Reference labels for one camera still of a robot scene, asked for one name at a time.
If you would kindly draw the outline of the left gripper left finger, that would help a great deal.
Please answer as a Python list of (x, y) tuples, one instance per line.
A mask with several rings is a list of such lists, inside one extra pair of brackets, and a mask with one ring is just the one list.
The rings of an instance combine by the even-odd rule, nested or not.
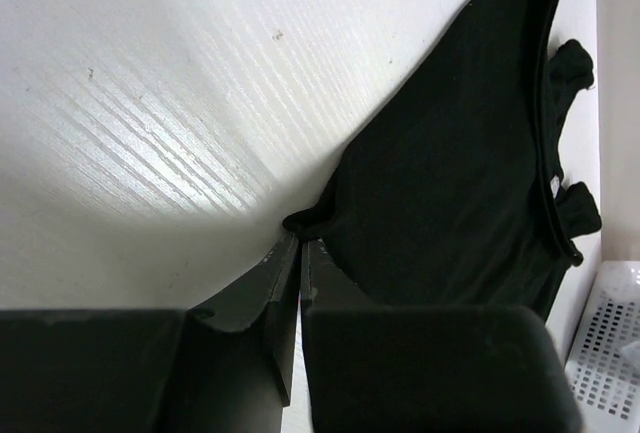
[(5, 432), (276, 432), (291, 400), (300, 245), (283, 236), (190, 309), (6, 310)]

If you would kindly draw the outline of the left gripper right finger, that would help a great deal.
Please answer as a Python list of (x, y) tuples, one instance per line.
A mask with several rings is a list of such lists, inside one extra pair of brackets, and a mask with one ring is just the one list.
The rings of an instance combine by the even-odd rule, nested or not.
[(319, 241), (301, 259), (301, 326), (317, 432), (579, 432), (544, 323), (519, 306), (372, 302)]

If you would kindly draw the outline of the black tank top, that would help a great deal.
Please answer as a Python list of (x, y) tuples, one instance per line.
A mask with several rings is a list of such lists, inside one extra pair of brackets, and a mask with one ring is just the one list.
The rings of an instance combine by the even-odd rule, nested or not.
[(469, 0), (285, 229), (377, 303), (547, 317), (602, 225), (587, 186), (563, 185), (559, 139), (594, 74), (575, 40), (549, 52), (558, 3)]

